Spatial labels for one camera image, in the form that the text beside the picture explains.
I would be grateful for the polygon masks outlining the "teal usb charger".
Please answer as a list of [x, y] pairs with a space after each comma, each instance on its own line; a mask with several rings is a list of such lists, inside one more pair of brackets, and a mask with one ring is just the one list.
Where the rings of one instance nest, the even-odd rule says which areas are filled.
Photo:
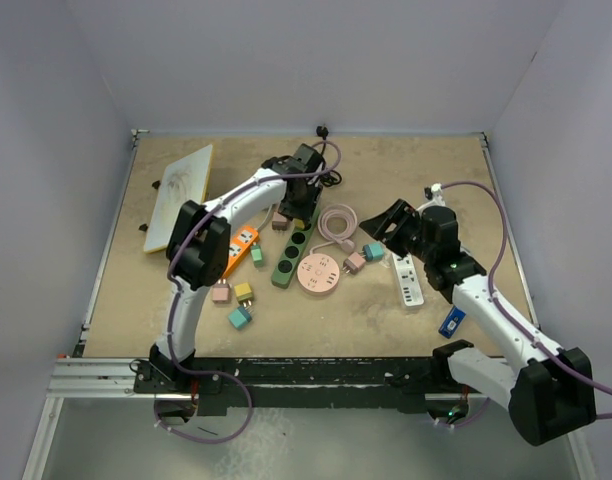
[[361, 255], [366, 262], [379, 262], [383, 259], [385, 252], [379, 242], [371, 242], [362, 247]]

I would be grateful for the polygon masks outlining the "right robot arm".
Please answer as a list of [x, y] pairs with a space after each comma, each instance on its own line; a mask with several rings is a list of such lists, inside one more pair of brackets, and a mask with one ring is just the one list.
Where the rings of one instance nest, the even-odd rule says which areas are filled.
[[418, 258], [428, 284], [475, 320], [504, 357], [493, 360], [467, 341], [437, 348], [430, 376], [438, 389], [474, 388], [503, 407], [533, 446], [596, 420], [590, 359], [543, 335], [504, 298], [489, 272], [463, 250], [453, 210], [432, 205], [417, 211], [398, 200], [359, 226], [393, 253]]

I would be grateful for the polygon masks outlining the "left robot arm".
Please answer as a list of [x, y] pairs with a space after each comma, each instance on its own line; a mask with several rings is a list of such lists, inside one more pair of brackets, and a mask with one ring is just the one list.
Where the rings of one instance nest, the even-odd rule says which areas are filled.
[[265, 160], [249, 179], [216, 199], [182, 205], [166, 248], [172, 284], [168, 318], [149, 352], [157, 381], [168, 391], [180, 392], [191, 382], [201, 309], [225, 273], [232, 235], [273, 205], [288, 219], [310, 224], [324, 164], [316, 146], [302, 144], [292, 155]]

